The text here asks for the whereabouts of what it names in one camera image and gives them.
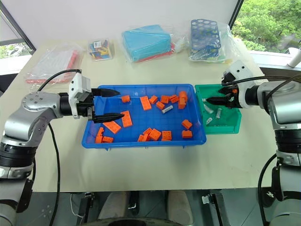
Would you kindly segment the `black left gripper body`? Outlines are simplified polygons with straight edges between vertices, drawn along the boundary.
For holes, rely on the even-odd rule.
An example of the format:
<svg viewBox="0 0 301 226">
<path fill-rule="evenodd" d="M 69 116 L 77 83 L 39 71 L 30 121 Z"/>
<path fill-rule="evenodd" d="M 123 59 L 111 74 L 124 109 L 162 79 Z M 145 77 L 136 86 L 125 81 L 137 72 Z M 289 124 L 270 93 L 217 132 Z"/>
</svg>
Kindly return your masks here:
<svg viewBox="0 0 301 226">
<path fill-rule="evenodd" d="M 92 88 L 91 92 L 80 100 L 76 106 L 79 116 L 87 117 L 89 121 L 95 118 L 94 94 L 96 88 Z"/>
</svg>

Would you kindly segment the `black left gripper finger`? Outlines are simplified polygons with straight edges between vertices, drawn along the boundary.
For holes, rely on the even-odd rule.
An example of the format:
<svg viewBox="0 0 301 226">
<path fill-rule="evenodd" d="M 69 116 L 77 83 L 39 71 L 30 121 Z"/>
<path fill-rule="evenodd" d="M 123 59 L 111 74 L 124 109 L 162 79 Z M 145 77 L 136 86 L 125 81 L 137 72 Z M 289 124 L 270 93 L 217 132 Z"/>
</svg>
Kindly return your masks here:
<svg viewBox="0 0 301 226">
<path fill-rule="evenodd" d="M 92 89 L 93 96 L 98 97 L 114 97 L 120 95 L 120 92 L 113 89 Z"/>
<path fill-rule="evenodd" d="M 103 115 L 95 115 L 93 116 L 94 123 L 104 123 L 104 122 L 111 122 L 124 117 L 122 113 L 106 113 Z"/>
</svg>

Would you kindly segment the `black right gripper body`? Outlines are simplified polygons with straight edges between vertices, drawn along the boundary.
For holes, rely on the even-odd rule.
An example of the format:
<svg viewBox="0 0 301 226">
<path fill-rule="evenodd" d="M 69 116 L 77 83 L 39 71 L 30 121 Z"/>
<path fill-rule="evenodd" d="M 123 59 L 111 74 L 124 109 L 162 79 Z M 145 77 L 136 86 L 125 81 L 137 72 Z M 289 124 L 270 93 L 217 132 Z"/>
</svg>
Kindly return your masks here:
<svg viewBox="0 0 301 226">
<path fill-rule="evenodd" d="M 240 108 L 239 103 L 239 89 L 238 86 L 227 86 L 226 88 L 226 107 L 227 108 Z"/>
</svg>

